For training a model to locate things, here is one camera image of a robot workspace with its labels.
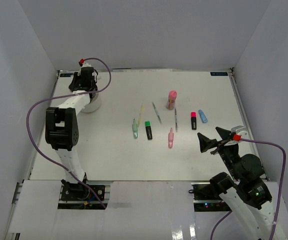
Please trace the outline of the black highlighter pink cap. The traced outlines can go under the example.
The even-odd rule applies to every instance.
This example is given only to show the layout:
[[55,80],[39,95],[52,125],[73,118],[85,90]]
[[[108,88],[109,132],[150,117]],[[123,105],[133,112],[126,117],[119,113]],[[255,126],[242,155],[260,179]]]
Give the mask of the black highlighter pink cap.
[[196,130],[197,129],[197,114],[196,114],[196,112],[192,111],[190,113],[190,120],[191,120],[191,129]]

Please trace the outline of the pink translucent highlighter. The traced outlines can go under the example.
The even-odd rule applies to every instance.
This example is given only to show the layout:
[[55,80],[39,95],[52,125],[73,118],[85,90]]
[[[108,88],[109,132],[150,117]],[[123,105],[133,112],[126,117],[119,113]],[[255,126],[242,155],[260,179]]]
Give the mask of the pink translucent highlighter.
[[173,132],[173,128],[171,127],[168,133],[168,148],[172,149],[173,144],[174,144],[174,132]]

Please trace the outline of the grey slim pen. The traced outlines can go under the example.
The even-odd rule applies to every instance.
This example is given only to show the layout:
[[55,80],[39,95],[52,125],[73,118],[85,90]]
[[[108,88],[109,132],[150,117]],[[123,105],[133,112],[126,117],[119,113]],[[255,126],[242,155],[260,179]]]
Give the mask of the grey slim pen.
[[175,122],[175,132],[178,132],[178,115],[176,107],[174,108],[174,122]]

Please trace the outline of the yellow pen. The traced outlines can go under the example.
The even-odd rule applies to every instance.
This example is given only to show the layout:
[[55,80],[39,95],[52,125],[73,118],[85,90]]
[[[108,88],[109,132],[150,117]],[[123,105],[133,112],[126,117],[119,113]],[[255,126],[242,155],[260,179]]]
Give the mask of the yellow pen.
[[138,116],[138,121],[137,121],[137,126],[138,127],[140,126],[140,123],[141,123],[143,108],[144,108],[144,105],[142,103],[141,106],[140,106],[140,111],[139,111],[139,116]]

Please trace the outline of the grey white pen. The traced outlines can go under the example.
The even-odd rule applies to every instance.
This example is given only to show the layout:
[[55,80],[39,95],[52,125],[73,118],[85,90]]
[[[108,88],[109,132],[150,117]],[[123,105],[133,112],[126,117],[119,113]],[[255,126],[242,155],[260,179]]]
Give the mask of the grey white pen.
[[155,114],[156,114],[156,116],[157,116],[157,119],[158,119],[159,123],[162,124],[162,120],[161,120],[159,111],[158,111],[158,109],[156,108],[156,105],[154,104],[154,102],[152,102],[152,107],[153,107],[153,109],[154,109],[154,112],[155,112]]

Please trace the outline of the black highlighter green cap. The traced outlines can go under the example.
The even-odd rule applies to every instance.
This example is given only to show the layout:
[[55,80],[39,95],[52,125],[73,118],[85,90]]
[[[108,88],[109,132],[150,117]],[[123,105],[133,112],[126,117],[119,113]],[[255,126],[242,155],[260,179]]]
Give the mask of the black highlighter green cap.
[[145,131],[146,131],[147,139],[148,140],[152,140],[153,139],[153,134],[152,134],[152,128],[151,128],[150,121],[145,121],[144,125],[145,125]]

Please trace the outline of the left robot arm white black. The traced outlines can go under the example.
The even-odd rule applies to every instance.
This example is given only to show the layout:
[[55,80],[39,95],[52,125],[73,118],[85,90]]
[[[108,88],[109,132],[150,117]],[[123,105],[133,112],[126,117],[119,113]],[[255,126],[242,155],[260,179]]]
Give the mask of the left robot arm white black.
[[79,113],[92,113],[101,106],[101,96],[95,92],[98,90],[97,76],[94,67],[83,64],[73,74],[69,85],[73,96],[46,110],[45,140],[59,156],[60,163],[68,169],[65,180],[69,183],[85,182],[87,178],[75,148],[80,135],[77,116]]

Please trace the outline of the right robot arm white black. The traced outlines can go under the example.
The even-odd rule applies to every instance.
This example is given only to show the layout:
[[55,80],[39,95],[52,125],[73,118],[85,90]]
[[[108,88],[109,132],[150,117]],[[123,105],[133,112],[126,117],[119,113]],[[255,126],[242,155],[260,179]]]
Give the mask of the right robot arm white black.
[[283,179],[286,168],[286,151],[276,143],[263,141],[262,144],[277,147],[282,152],[282,167],[276,205],[273,205],[271,192],[262,180],[265,170],[260,158],[254,154],[239,155],[239,143],[256,143],[248,139],[245,127],[231,130],[216,127],[220,140],[210,139],[197,133],[200,152],[219,155],[228,172],[221,172],[209,180],[210,195],[223,200],[235,214],[251,240],[286,240],[278,221]]

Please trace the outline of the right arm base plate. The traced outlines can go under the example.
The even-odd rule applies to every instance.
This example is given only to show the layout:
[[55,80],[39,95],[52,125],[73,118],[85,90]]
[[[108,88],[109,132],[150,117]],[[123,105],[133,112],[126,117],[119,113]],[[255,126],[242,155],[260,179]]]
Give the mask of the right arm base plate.
[[193,196],[193,206],[196,213],[228,212],[230,207],[218,196],[209,183],[192,183],[188,191]]

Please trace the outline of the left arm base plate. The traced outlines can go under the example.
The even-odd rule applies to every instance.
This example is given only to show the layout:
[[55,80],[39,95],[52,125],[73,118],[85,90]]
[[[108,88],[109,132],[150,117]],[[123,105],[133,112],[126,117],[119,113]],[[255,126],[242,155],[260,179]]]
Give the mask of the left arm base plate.
[[[99,183],[87,185],[107,207],[110,186]],[[62,179],[57,208],[59,210],[104,210],[94,193],[80,183],[70,183]]]

